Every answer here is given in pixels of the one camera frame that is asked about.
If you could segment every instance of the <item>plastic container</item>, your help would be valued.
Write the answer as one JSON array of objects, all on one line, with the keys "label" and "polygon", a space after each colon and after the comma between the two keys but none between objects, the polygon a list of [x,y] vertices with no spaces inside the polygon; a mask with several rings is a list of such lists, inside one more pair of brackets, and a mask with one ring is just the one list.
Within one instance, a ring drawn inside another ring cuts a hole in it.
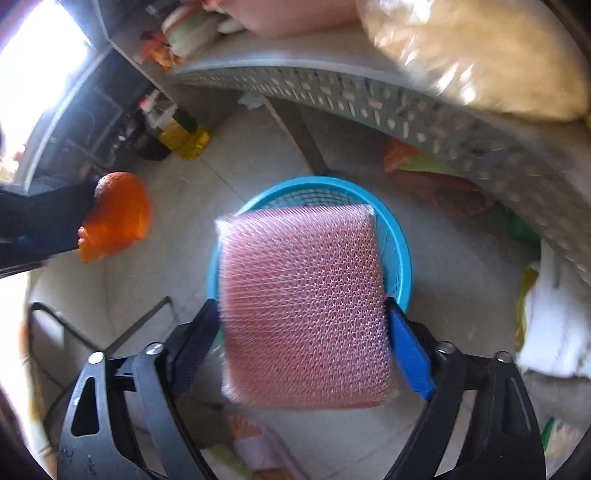
[{"label": "plastic container", "polygon": [[197,157],[210,140],[209,133],[169,100],[161,100],[147,113],[150,132],[184,160]]},{"label": "plastic container", "polygon": [[[412,268],[410,253],[398,222],[375,196],[354,183],[331,177],[303,177],[288,180],[254,197],[238,213],[266,208],[295,206],[371,205],[375,210],[376,237],[382,270],[384,292],[396,299],[403,311],[410,302]],[[217,300],[217,264],[219,247],[210,263],[207,296]]]}]

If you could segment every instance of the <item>cooking oil bottle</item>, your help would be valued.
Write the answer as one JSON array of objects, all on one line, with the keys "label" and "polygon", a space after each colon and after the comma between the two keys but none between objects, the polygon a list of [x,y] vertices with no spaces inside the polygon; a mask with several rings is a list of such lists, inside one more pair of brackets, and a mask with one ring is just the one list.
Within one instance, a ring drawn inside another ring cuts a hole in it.
[{"label": "cooking oil bottle", "polygon": [[160,100],[149,111],[147,105],[141,106],[152,134],[182,159],[192,160],[207,147],[209,132],[197,125],[176,103]]}]

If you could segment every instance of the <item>plastic bag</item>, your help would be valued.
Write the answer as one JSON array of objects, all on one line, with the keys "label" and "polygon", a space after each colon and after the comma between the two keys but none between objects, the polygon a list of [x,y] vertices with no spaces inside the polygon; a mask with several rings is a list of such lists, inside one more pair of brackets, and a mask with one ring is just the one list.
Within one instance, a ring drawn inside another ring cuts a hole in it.
[{"label": "plastic bag", "polygon": [[148,235],[152,206],[148,192],[131,173],[117,171],[99,180],[95,206],[78,230],[84,263],[129,248]]},{"label": "plastic bag", "polygon": [[386,146],[384,172],[399,188],[442,208],[452,217],[476,215],[496,201],[450,167],[395,138]]},{"label": "plastic bag", "polygon": [[569,121],[589,111],[589,71],[532,0],[361,0],[369,38],[427,89],[479,109]]}]

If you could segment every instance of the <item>floor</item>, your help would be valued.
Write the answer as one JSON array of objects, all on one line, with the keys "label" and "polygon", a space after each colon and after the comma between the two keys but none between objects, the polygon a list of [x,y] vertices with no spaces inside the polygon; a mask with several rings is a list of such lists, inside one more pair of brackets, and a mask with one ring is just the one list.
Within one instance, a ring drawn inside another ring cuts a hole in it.
[{"label": "floor", "polygon": [[[413,262],[409,317],[466,353],[512,351],[519,278],[535,252],[513,240],[492,212],[452,219],[396,191],[382,174],[386,137],[381,133],[328,113],[302,113],[337,176],[377,195],[398,219]],[[173,323],[191,320],[205,300],[214,220],[275,183],[305,175],[305,169],[265,109],[241,107],[196,160],[172,155],[138,164],[136,173],[150,191],[154,226],[145,241],[106,263],[108,313],[116,335],[166,295],[176,305]],[[149,323],[138,346],[170,328],[170,321]],[[216,382],[201,391],[216,395]],[[250,409],[248,414],[280,434],[311,479],[378,479],[394,463],[423,406],[401,385],[398,398],[377,408]],[[440,471],[457,459],[470,409],[467,395]]]}]

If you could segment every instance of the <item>pink scrubbing sponge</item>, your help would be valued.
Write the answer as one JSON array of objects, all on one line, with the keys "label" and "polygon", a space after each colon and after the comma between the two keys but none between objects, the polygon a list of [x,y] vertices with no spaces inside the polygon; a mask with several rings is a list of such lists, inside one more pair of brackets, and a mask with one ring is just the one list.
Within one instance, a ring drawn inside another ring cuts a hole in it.
[{"label": "pink scrubbing sponge", "polygon": [[373,209],[219,220],[223,392],[252,406],[381,404],[396,390]]}]

